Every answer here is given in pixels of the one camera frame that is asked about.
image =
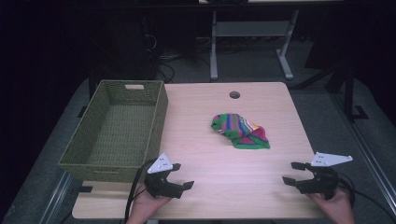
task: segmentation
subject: wicker basket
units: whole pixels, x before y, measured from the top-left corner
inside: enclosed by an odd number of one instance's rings
[[[82,180],[133,182],[158,157],[167,106],[161,81],[102,81],[59,165]]]

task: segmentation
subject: striped cloth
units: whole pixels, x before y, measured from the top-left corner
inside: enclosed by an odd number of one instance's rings
[[[237,114],[216,115],[211,127],[230,139],[236,148],[270,148],[264,128]]]

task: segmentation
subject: basket handle cutout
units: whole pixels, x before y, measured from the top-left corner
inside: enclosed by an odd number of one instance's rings
[[[118,171],[93,171],[96,174],[119,175]]]
[[[139,84],[126,84],[125,88],[127,90],[144,90],[145,86]]]

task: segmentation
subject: hand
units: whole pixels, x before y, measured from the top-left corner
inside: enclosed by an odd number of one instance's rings
[[[342,189],[337,188],[330,200],[324,200],[324,196],[306,194],[308,198],[318,204],[320,209],[334,224],[354,224],[355,219],[350,206],[349,195]]]
[[[153,198],[148,191],[145,190],[146,186],[144,184],[140,185],[137,188],[135,195],[140,193],[138,196],[135,196],[134,203],[131,209],[131,215],[129,215],[128,221],[126,224],[142,224],[147,221],[154,213],[164,204],[171,201],[171,198],[168,197],[157,197]]]

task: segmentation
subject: wooden table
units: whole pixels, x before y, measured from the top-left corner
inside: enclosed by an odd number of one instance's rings
[[[314,153],[285,84],[167,84],[169,105],[161,153],[181,169],[169,175],[177,184],[194,180],[192,189],[162,207],[153,219],[241,219],[323,217],[316,205],[282,175],[312,178],[292,170],[293,161],[311,161]],[[229,96],[240,93],[239,99]],[[270,149],[236,149],[210,127],[214,116],[236,113],[266,130]],[[122,219],[130,183],[85,181],[92,192],[78,195],[75,218]]]

